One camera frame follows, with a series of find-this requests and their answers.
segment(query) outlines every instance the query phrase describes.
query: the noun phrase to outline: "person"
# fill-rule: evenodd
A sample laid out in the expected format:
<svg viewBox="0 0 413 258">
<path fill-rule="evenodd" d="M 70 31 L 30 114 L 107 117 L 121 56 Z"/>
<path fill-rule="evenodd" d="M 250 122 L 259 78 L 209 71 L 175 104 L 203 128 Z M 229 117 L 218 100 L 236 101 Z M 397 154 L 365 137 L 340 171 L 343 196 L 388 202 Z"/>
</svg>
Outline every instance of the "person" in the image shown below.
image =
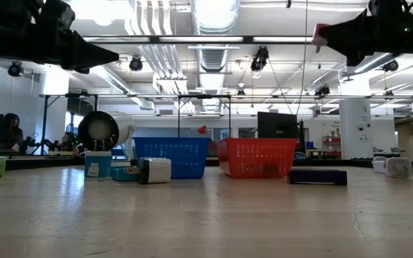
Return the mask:
<svg viewBox="0 0 413 258">
<path fill-rule="evenodd" d="M 19 128 L 18 115 L 7 113 L 3 118 L 3 128 L 0 134 L 0 149 L 20 151 L 23 143 L 23 131 Z"/>
<path fill-rule="evenodd" d="M 70 132 L 66 132 L 62 136 L 62 151 L 73 151 L 71 138 L 72 134 Z"/>
</svg>

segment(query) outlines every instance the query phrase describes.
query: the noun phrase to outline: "blue basket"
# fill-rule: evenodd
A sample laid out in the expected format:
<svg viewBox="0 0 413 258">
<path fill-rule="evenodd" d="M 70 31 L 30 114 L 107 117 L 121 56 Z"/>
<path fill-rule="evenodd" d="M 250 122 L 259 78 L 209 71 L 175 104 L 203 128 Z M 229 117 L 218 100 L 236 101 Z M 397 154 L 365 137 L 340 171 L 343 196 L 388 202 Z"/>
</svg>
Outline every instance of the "blue basket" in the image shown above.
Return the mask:
<svg viewBox="0 0 413 258">
<path fill-rule="evenodd" d="M 171 177 L 198 179 L 204 176 L 209 138 L 135 137 L 137 158 L 171 159 Z"/>
</svg>

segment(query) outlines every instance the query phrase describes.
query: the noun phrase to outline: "red basket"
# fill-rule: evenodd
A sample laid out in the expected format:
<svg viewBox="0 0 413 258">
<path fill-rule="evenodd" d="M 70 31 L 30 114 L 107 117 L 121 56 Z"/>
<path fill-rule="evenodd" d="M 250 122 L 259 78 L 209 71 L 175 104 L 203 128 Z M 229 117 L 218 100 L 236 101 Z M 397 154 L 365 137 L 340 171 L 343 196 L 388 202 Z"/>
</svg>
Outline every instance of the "red basket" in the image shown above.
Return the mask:
<svg viewBox="0 0 413 258">
<path fill-rule="evenodd" d="M 288 175 L 298 139 L 228 138 L 217 143 L 219 166 L 232 178 Z"/>
</svg>

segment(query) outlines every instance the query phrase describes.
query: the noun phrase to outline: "teal box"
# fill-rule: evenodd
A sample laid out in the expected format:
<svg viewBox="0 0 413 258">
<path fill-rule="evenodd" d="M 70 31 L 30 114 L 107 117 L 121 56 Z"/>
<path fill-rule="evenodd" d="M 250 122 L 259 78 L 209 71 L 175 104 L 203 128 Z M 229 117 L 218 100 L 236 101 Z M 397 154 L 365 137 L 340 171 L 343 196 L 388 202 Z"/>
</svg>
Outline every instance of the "teal box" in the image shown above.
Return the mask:
<svg viewBox="0 0 413 258">
<path fill-rule="evenodd" d="M 137 174 L 127 174 L 125 171 L 130 167 L 130 162 L 116 161 L 111 163 L 111 178 L 117 182 L 134 182 L 138 180 Z"/>
<path fill-rule="evenodd" d="M 85 153 L 85 177 L 107 178 L 111 169 L 110 151 L 88 151 Z"/>
</svg>

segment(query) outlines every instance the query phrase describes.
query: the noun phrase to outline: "white container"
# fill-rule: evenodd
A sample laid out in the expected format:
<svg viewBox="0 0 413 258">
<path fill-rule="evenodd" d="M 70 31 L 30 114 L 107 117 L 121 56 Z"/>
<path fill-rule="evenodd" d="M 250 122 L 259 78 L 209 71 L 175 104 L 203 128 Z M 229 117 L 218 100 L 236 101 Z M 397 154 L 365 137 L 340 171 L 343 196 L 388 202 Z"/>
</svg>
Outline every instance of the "white container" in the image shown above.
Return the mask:
<svg viewBox="0 0 413 258">
<path fill-rule="evenodd" d="M 386 160 L 387 158 L 385 157 L 374 157 L 372 160 L 372 167 L 374 168 L 375 173 L 385 174 Z"/>
<path fill-rule="evenodd" d="M 412 175 L 412 162 L 408 158 L 387 158 L 385 174 L 391 178 L 409 178 Z"/>
</svg>

